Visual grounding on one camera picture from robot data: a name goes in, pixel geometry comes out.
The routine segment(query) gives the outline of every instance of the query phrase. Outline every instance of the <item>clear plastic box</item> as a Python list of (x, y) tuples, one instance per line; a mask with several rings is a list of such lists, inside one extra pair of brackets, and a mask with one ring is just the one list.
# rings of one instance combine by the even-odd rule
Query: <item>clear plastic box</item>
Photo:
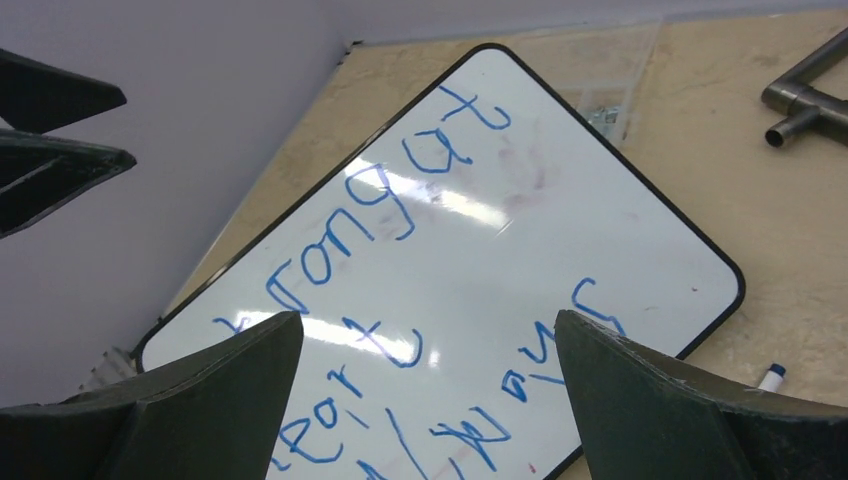
[(662, 20), (634, 25), (544, 30), (513, 50), (615, 146), (632, 135), (633, 96)]

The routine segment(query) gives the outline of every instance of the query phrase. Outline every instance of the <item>small metal part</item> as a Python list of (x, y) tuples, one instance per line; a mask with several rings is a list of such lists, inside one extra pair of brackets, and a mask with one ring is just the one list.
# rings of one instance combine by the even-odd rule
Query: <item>small metal part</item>
[(769, 145), (782, 147), (808, 129), (848, 145), (848, 102), (809, 84), (846, 56), (848, 28), (763, 90), (763, 103), (788, 117), (768, 129), (765, 138)]

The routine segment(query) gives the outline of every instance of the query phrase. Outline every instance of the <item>black whiteboard frame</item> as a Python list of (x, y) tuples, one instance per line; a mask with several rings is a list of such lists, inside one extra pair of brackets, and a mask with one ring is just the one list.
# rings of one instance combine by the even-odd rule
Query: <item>black whiteboard frame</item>
[[(742, 270), (739, 269), (739, 266), (734, 262), (723, 250), (721, 250), (718, 245), (715, 244), (701, 229), (699, 229), (677, 206), (672, 203), (672, 201), (666, 197), (650, 180), (647, 179), (636, 167), (630, 163), (629, 160), (624, 158), (624, 155), (618, 151), (612, 144), (607, 141), (607, 139), (601, 135), (597, 130), (595, 130), (589, 122), (587, 122), (577, 110), (575, 110), (571, 105), (569, 105), (563, 98), (544, 80), (540, 77), (536, 72), (533, 71), (524, 61), (522, 61), (518, 55), (515, 54), (508, 47), (501, 45), (499, 43), (482, 43), (477, 45), (476, 47), (469, 50), (465, 55), (463, 55), (459, 60), (457, 60), (453, 65), (451, 65), (444, 73), (439, 75), (436, 80), (434, 80), (430, 85), (427, 86), (421, 93), (415, 96), (411, 102), (409, 102), (403, 109), (401, 109), (397, 114), (395, 114), (389, 121), (383, 124), (382, 127), (377, 129), (370, 137), (368, 137), (365, 142), (363, 142), (359, 147), (357, 147), (353, 153), (347, 156), (338, 166), (336, 166), (333, 170), (330, 171), (324, 178), (321, 179), (315, 186), (309, 189), (298, 201), (292, 204), (282, 215), (277, 217), (270, 225), (265, 227), (262, 232), (256, 236), (253, 240), (251, 240), (244, 248), (242, 248), (233, 258), (230, 259), (226, 264), (224, 264), (217, 272), (215, 272), (209, 279), (207, 279), (203, 285), (198, 287), (191, 295), (189, 295), (185, 300), (183, 300), (177, 308), (175, 308), (171, 313), (169, 313), (165, 318), (160, 319), (159, 323), (156, 324), (153, 329), (147, 332), (146, 335), (141, 339), (136, 348), (132, 351), (131, 357), (135, 359), (136, 365), (139, 373), (144, 372), (144, 365), (141, 361), (141, 354), (144, 351), (144, 347), (147, 345), (147, 342), (153, 338), (165, 325), (168, 324), (171, 320), (174, 319), (179, 313), (194, 301), (200, 294), (202, 294), (210, 285), (215, 283), (215, 281), (220, 278), (227, 270), (230, 269), (233, 265), (235, 265), (239, 260), (242, 259), (245, 255), (247, 255), (253, 248), (261, 242), (266, 236), (268, 236), (272, 231), (274, 231), (277, 227), (280, 226), (292, 213), (294, 213), (298, 208), (301, 207), (304, 203), (306, 203), (313, 195), (315, 195), (320, 189), (324, 188), (324, 186), (339, 172), (341, 172), (350, 162), (352, 162), (355, 158), (357, 158), (366, 148), (371, 146), (375, 140), (380, 138), (383, 133), (385, 133), (388, 129), (392, 128), (398, 120), (404, 117), (414, 106), (416, 106), (421, 100), (423, 100), (427, 95), (433, 92), (439, 85), (441, 85), (451, 74), (453, 74), (459, 67), (461, 67), (465, 62), (467, 62), (471, 57), (476, 55), (477, 53), (483, 50), (499, 50), (505, 54), (507, 54), (519, 67), (521, 67), (536, 83), (538, 83), (557, 103), (560, 104), (572, 117), (577, 119), (580, 125), (583, 126), (589, 133), (592, 134), (595, 139), (600, 142), (622, 165), (624, 165), (630, 173), (636, 177), (637, 180), (642, 182), (648, 190), (653, 193), (662, 203), (666, 206), (672, 213), (674, 213), (680, 221), (683, 222), (704, 244), (706, 244), (713, 253), (718, 256), (730, 269), (733, 271), (734, 276), (736, 277), (736, 282), (739, 285), (739, 290), (737, 291), (736, 298), (733, 302), (725, 309), (718, 318), (716, 318), (707, 328), (705, 328), (695, 339), (686, 346), (686, 348), (681, 351), (676, 358), (683, 360), (687, 356), (689, 356), (692, 351), (694, 351), (701, 343), (706, 340), (708, 336), (710, 336), (725, 320), (727, 320), (730, 315), (732, 315), (742, 304), (742, 301), (745, 298), (745, 277), (742, 275)], [(545, 476), (544, 480), (555, 480), (562, 472), (565, 471), (572, 463), (574, 463), (580, 455), (583, 454), (583, 447), (578, 447), (577, 450), (571, 452), (565, 460), (563, 460), (552, 472)]]

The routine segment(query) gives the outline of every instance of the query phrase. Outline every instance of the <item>white marker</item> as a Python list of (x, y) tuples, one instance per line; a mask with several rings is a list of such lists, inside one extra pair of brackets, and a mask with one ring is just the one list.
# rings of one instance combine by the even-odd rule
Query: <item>white marker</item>
[(766, 372), (766, 375), (763, 377), (763, 381), (760, 382), (760, 386), (757, 388), (767, 392), (777, 392), (777, 389), (780, 388), (780, 384), (783, 383), (784, 375), (786, 375), (786, 369), (781, 365), (772, 363)]

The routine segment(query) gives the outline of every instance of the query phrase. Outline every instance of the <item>black pointed object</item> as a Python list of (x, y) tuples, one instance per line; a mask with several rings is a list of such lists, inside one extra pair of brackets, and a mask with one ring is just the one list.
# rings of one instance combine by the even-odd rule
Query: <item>black pointed object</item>
[(593, 480), (848, 478), (848, 409), (727, 380), (573, 311), (555, 336)]
[(61, 404), (0, 409), (0, 478), (264, 479), (302, 344), (283, 312)]
[(116, 148), (0, 129), (0, 238), (135, 164)]
[(45, 133), (127, 103), (121, 89), (0, 49), (0, 118)]

